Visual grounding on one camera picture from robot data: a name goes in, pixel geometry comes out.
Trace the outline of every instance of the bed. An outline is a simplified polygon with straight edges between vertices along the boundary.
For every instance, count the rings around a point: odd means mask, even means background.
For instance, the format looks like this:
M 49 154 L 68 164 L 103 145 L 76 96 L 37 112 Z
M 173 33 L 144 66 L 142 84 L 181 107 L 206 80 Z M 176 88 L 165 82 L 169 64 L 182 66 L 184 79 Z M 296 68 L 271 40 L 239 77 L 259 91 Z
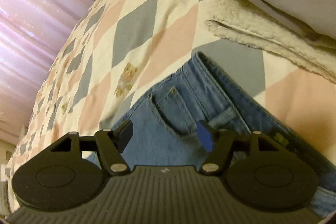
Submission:
M 336 164 L 336 86 L 266 51 L 212 35 L 208 0 L 96 0 L 36 95 L 27 135 L 5 173 L 70 131 L 110 128 L 152 85 L 202 51 L 260 105 Z

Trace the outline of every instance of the jeans waistband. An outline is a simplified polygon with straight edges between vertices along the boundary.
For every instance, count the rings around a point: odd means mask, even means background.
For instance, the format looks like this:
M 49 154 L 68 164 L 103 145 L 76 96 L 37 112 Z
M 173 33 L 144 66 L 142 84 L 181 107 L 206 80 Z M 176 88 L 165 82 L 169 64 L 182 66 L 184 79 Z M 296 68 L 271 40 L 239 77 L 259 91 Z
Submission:
M 310 165 L 319 176 L 321 187 L 336 192 L 335 166 L 292 129 L 261 107 L 203 53 L 198 52 L 192 56 L 181 67 L 180 72 L 208 121 L 227 110 L 229 104 L 239 113 L 246 128 L 245 133 L 261 131 L 267 134 Z

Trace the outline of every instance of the curtain fold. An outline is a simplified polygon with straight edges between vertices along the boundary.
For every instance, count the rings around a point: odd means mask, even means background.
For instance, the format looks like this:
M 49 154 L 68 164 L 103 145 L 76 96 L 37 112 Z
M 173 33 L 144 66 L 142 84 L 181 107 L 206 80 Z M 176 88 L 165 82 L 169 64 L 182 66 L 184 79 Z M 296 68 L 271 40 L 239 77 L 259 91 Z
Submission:
M 58 51 L 95 0 L 0 0 L 0 139 L 16 144 Z

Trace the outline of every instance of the jeans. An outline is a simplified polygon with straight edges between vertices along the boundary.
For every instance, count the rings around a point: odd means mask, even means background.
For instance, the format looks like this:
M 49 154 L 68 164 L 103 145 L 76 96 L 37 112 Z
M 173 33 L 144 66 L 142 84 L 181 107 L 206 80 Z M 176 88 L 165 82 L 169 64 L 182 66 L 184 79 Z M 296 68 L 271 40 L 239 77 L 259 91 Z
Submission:
M 146 91 L 112 126 L 133 122 L 133 137 L 122 153 L 135 165 L 195 165 L 207 152 L 196 135 L 196 122 L 206 120 L 215 129 L 241 135 L 261 131 L 310 165 L 319 187 L 310 207 L 321 217 L 336 210 L 336 168 L 292 129 L 268 113 L 213 61 L 201 52 Z M 245 157 L 236 153 L 234 161 Z M 95 154 L 88 160 L 99 165 Z

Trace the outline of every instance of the ribbed black surface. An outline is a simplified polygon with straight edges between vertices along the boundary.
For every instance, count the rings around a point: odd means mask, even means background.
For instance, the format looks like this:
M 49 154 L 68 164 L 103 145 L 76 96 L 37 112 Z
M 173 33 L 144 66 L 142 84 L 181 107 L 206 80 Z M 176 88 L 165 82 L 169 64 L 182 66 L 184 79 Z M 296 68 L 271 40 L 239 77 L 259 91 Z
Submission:
M 20 208 L 9 224 L 316 224 L 308 208 L 265 213 L 235 200 L 216 177 L 193 167 L 139 166 L 109 180 L 104 191 L 82 206 L 59 213 Z

